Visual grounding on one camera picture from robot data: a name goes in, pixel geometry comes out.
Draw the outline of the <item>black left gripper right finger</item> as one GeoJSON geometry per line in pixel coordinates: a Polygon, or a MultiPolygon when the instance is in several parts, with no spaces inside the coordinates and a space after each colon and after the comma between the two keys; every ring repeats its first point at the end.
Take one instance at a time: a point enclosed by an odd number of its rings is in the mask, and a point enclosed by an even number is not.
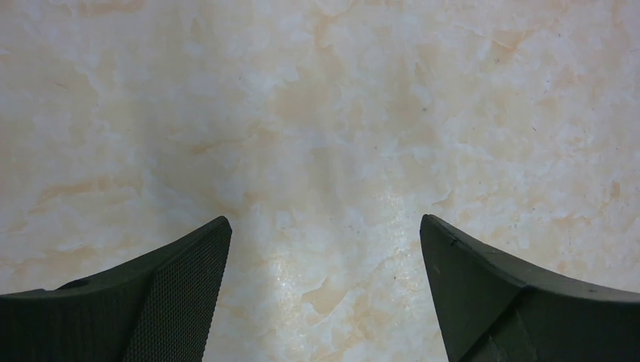
{"type": "Polygon", "coordinates": [[[434,215],[420,224],[451,361],[637,361],[639,295],[569,278],[434,215]]]}

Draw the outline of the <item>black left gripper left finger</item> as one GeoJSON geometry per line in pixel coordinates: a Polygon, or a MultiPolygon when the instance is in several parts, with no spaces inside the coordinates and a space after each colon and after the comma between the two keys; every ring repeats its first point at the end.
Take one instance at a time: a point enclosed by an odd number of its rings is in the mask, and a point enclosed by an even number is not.
{"type": "Polygon", "coordinates": [[[220,216],[56,290],[1,297],[3,361],[200,361],[232,229],[220,216]]]}

